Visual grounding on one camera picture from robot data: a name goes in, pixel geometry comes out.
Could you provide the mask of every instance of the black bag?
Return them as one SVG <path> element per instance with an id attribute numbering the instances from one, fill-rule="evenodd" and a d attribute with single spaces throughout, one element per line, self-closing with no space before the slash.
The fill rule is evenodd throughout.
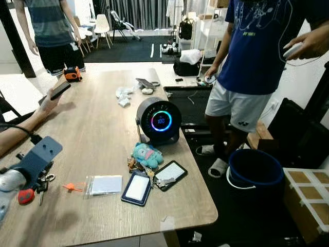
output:
<path id="1" fill-rule="evenodd" d="M 178 35 L 181 39 L 190 40 L 192 38 L 192 23 L 189 19 L 179 24 Z"/>
<path id="2" fill-rule="evenodd" d="M 197 76 L 199 74 L 200 63 L 194 65 L 182 63 L 177 59 L 174 63 L 174 71 L 179 76 Z"/>

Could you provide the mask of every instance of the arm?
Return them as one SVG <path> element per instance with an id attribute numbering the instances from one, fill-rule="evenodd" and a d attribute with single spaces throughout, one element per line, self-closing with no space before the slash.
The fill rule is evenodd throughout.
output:
<path id="1" fill-rule="evenodd" d="M 73 32 L 74 32 L 76 41 L 78 42 L 78 45 L 80 46 L 81 45 L 81 37 L 79 35 L 79 29 L 78 29 L 76 21 L 73 18 L 71 9 L 70 9 L 69 5 L 67 4 L 66 0 L 60 0 L 60 3 L 61 3 L 64 14 L 66 15 L 66 17 L 68 18 L 68 20 L 70 21 L 70 23 L 73 27 Z"/>
<path id="2" fill-rule="evenodd" d="M 26 19 L 25 9 L 24 9 L 24 1 L 23 0 L 14 0 L 14 4 L 15 4 L 17 18 L 19 20 L 20 26 L 23 30 L 23 33 L 25 35 L 29 48 L 33 54 L 38 55 L 38 53 L 37 53 L 38 48 L 35 45 L 34 41 L 31 39 L 29 27 L 27 25 L 27 19 Z"/>
<path id="3" fill-rule="evenodd" d="M 49 90 L 46 99 L 41 106 L 33 113 L 31 117 L 26 119 L 18 126 L 32 131 L 38 124 L 42 123 L 49 115 L 51 110 L 57 106 L 59 98 L 50 100 L 53 90 Z M 27 134 L 16 128 L 9 128 L 0 133 L 0 157 L 3 156 L 9 149 L 14 147 L 17 143 L 27 137 Z"/>
<path id="4" fill-rule="evenodd" d="M 211 77 L 212 75 L 214 75 L 217 72 L 220 64 L 226 58 L 226 56 L 228 54 L 228 49 L 229 49 L 230 43 L 231 43 L 232 31 L 233 31 L 233 23 L 229 23 L 228 27 L 225 31 L 225 34 L 224 34 L 223 40 L 221 42 L 221 46 L 217 53 L 217 56 L 216 56 L 214 62 L 212 63 L 212 66 L 205 73 L 205 77 Z"/>
<path id="5" fill-rule="evenodd" d="M 329 20 L 320 25 L 311 24 L 312 31 L 292 39 L 285 48 L 290 48 L 294 44 L 303 42 L 303 45 L 295 53 L 291 54 L 287 60 L 315 58 L 322 56 L 329 50 Z"/>

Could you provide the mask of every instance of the white shorts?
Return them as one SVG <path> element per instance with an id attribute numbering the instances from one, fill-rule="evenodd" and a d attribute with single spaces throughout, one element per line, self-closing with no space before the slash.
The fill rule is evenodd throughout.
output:
<path id="1" fill-rule="evenodd" d="M 216 81 L 211 90 L 206 115 L 231 115 L 231 124 L 245 132 L 255 132 L 264 108 L 272 94 L 249 95 L 228 91 Z"/>

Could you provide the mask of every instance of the slipper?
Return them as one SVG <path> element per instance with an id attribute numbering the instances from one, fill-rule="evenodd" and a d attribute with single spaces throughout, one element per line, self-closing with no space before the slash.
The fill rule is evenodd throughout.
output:
<path id="1" fill-rule="evenodd" d="M 200 156 L 215 156 L 214 145 L 203 145 L 195 149 L 195 153 Z"/>
<path id="2" fill-rule="evenodd" d="M 216 159 L 214 164 L 208 169 L 208 175 L 215 179 L 218 179 L 223 174 L 225 174 L 227 168 L 228 168 L 228 164 L 222 161 L 220 158 L 218 158 Z"/>

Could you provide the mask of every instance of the bucket handle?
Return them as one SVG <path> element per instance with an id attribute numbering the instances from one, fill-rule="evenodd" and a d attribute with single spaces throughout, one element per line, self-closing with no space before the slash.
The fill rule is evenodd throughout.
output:
<path id="1" fill-rule="evenodd" d="M 228 167 L 227 168 L 227 171 L 226 171 L 226 179 L 227 179 L 227 182 L 234 188 L 236 189 L 256 189 L 256 186 L 251 186 L 251 187 L 245 187 L 245 188 L 242 188 L 242 187 L 237 187 L 235 186 L 234 184 L 232 184 L 232 182 L 230 181 L 230 173 L 231 173 L 231 168 Z"/>

